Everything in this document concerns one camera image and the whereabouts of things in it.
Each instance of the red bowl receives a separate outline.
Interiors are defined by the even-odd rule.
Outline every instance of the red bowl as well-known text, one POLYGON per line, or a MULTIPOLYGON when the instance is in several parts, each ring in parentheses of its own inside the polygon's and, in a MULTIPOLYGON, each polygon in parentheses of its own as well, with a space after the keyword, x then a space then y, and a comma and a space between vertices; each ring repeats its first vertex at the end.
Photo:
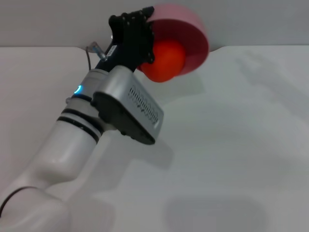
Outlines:
POLYGON ((159 4, 154 6, 148 22, 153 22, 155 41, 175 39, 185 47, 185 65, 179 75, 195 70, 206 60, 210 50, 206 31, 202 20, 190 9, 176 4, 159 4))

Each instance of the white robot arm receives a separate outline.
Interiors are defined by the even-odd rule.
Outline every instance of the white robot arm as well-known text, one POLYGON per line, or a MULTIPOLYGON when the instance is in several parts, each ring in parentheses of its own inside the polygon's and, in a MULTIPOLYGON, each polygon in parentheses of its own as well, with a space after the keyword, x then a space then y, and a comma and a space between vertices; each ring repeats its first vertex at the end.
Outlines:
POLYGON ((107 56, 78 86, 28 167, 1 193, 0 232, 70 231, 68 207, 45 190, 77 178, 104 131, 155 143, 163 111, 133 75, 143 62, 154 61, 146 22, 153 11, 110 18, 107 56))

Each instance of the white table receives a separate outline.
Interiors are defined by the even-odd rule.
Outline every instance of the white table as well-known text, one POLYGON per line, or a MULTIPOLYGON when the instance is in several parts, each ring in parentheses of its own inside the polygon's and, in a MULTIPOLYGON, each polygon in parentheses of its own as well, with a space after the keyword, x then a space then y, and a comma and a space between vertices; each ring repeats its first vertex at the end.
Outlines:
MULTIPOLYGON (((49 189, 72 232, 309 231, 308 60, 309 46, 234 46, 164 84, 137 73, 165 111, 160 137, 109 131, 49 189)), ((0 48, 0 190, 86 73, 78 48, 0 48)))

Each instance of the cable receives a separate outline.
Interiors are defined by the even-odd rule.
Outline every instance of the cable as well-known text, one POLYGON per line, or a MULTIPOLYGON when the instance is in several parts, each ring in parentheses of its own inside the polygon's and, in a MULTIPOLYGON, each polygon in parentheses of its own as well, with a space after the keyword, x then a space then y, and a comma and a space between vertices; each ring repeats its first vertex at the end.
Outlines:
POLYGON ((89 52, 88 52, 88 46, 86 47, 86 54, 87 54, 87 59, 88 59, 88 67, 89 67, 89 70, 91 70, 91 62, 90 62, 90 57, 89 57, 89 52))
POLYGON ((18 192, 20 192, 20 191, 22 191, 22 190, 24 190, 24 189, 32 189, 32 188, 33 188, 33 189, 36 189, 36 187, 33 187, 33 186, 25 186, 25 187, 21 187, 21 188, 15 190, 14 192, 12 192, 12 193, 4 200, 4 202, 2 203, 2 205, 1 205, 1 207, 0 207, 0 217, 1 217, 1 215, 2 215, 2 212, 3 212, 3 210, 4 210, 5 205, 8 203, 8 201, 9 201, 15 194, 17 194, 18 192))

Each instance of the black band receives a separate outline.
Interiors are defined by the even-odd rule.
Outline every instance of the black band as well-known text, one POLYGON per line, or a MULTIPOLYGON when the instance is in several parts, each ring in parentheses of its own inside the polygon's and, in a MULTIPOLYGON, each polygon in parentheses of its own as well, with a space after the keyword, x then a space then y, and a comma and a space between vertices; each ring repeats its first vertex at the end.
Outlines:
POLYGON ((4 207, 5 205, 8 203, 8 201, 15 195, 17 194, 18 192, 20 192, 21 190, 24 190, 24 189, 36 189, 36 187, 33 187, 33 186, 26 186, 26 187, 21 187, 21 188, 18 188, 16 189, 14 192, 12 192, 5 200, 4 202, 2 203, 1 207, 0 207, 0 217, 2 215, 2 212, 4 210, 4 207))
POLYGON ((92 101, 92 98, 87 96, 87 95, 84 95, 84 94, 74 94, 71 98, 79 98, 79 99, 83 99, 87 102, 91 102, 92 101))
POLYGON ((85 115, 77 110, 73 110, 73 109, 64 109, 62 111, 63 113, 68 113, 68 114, 73 114, 73 115, 77 115, 79 117, 81 117, 82 119, 86 120, 87 122, 89 122, 92 126, 94 126, 101 134, 103 134, 104 129, 103 127, 97 122, 95 121, 92 117, 89 117, 88 115, 85 115))
POLYGON ((87 132, 97 143, 99 141, 99 137, 87 126, 83 125, 82 123, 71 119, 69 117, 64 117, 64 116, 60 116, 57 121, 64 121, 64 122, 68 122, 70 124, 73 124, 75 126, 77 126, 78 128, 82 129, 83 131, 87 132))

